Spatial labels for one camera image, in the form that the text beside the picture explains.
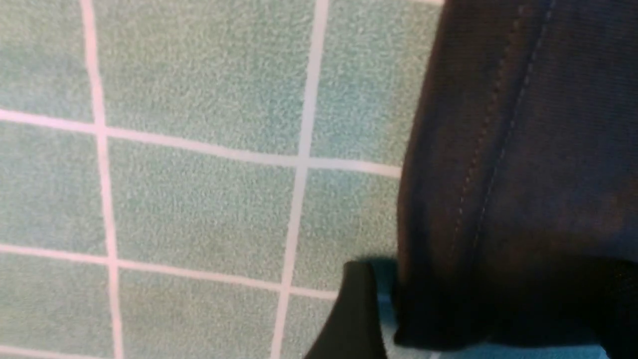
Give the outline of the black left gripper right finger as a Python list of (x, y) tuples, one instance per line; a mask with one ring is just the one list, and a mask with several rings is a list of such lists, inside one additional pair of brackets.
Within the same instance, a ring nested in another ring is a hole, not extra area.
[(614, 261), (603, 295), (600, 344), (609, 359), (638, 357), (638, 269)]

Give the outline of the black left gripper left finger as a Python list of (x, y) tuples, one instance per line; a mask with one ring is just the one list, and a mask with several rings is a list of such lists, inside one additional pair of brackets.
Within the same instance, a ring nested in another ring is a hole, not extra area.
[(376, 279), (370, 263), (344, 264), (332, 310), (306, 359), (386, 359)]

